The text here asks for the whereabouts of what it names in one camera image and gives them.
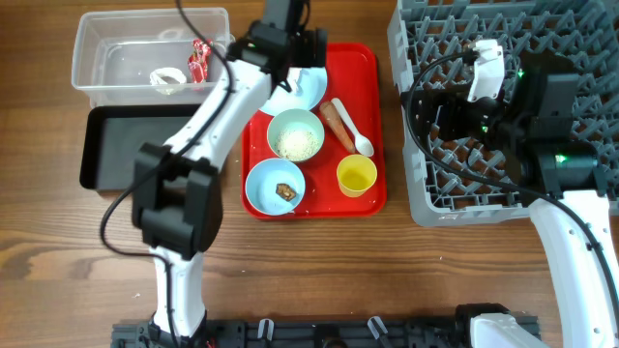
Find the red snack wrapper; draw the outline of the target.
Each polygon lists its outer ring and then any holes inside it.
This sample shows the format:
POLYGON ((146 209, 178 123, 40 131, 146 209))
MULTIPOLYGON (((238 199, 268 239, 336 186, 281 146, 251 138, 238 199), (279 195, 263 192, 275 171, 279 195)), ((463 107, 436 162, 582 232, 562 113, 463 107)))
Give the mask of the red snack wrapper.
POLYGON ((188 59, 188 67, 193 83, 203 83, 208 78, 209 58, 212 53, 209 43, 210 41, 203 42, 200 39, 192 42, 193 52, 188 59))

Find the pale green bowl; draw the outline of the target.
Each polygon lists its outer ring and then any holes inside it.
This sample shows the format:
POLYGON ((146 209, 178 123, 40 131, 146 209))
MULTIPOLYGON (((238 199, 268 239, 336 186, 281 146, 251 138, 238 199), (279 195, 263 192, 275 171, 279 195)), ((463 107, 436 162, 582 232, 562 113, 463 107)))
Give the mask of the pale green bowl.
POLYGON ((267 128, 270 149, 280 158, 304 162, 322 148, 325 130, 318 117, 304 109, 289 109, 275 116, 267 128))

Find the yellow cup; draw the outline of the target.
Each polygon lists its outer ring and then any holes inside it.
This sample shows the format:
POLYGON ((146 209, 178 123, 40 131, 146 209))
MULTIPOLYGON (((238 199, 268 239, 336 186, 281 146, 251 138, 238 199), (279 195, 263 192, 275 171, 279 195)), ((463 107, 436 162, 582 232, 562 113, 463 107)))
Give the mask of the yellow cup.
POLYGON ((349 155, 342 159, 336 170, 340 191, 347 197, 360 197, 376 182, 375 163, 363 155, 349 155))

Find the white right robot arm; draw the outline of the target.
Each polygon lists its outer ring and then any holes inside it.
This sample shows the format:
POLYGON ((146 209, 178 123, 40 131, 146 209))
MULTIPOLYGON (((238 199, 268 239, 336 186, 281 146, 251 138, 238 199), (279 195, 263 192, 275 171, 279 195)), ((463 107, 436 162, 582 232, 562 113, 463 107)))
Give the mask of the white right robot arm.
POLYGON ((470 135, 506 158, 545 248, 563 341, 573 347, 618 344, 618 261, 609 232, 607 186, 596 150, 570 137, 579 74, 566 57, 524 53, 511 102, 464 101, 449 91, 403 94, 413 141, 429 113, 448 112, 443 137, 470 135))

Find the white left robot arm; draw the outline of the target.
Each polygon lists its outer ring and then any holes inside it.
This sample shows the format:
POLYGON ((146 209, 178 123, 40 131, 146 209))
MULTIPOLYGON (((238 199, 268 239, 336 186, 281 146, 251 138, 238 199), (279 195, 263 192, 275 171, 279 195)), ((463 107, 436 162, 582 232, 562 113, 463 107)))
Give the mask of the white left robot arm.
POLYGON ((287 83, 291 68, 324 67, 327 34, 306 28, 307 1, 268 1, 261 18, 226 52, 224 76, 190 120, 162 145, 144 144, 135 160, 133 225, 155 261, 158 307, 150 342, 207 342, 201 295, 203 253, 219 232, 222 165, 251 117, 287 83))

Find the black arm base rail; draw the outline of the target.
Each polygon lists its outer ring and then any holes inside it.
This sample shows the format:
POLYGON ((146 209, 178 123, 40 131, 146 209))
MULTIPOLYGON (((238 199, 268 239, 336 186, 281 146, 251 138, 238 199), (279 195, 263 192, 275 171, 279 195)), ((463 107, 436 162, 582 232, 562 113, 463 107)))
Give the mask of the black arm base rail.
POLYGON ((464 324, 452 317, 385 320, 370 330, 365 321, 275 322, 262 325, 233 320, 207 320, 197 338, 179 339, 182 347, 469 347, 464 324))

